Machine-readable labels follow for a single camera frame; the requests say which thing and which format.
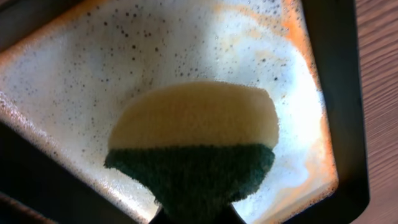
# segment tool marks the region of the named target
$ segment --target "black tray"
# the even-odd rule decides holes
[[[15,44],[78,2],[80,1],[10,0],[0,5],[0,51]],[[340,183],[331,197],[307,208],[286,223],[350,223],[364,211],[370,200],[355,2],[352,0],[302,0],[302,3],[325,96]],[[0,141],[9,141],[3,136],[0,134]],[[33,147],[30,150],[40,154]],[[21,177],[8,175],[8,178],[7,184],[12,185],[13,178]],[[87,188],[82,182],[74,181],[74,183],[77,188],[85,190]],[[19,199],[20,194],[23,194],[25,190],[24,187],[27,186],[14,187],[12,194],[9,195]],[[27,205],[35,208],[35,203]],[[45,208],[40,210],[44,215],[49,215],[56,221],[64,221],[65,217],[48,211]]]

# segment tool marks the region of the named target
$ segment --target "wooden table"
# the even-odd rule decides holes
[[[356,7],[371,202],[354,223],[398,223],[398,0]]]

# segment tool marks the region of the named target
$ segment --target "dark green abrasive layer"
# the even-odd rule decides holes
[[[145,185],[177,223],[211,223],[231,202],[256,192],[274,162],[265,145],[110,150],[107,168]]]

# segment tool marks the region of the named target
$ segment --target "green scouring pad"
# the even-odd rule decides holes
[[[111,133],[105,166],[145,185],[175,223],[211,223],[259,188],[278,132],[265,90],[221,82],[173,85],[126,108]]]

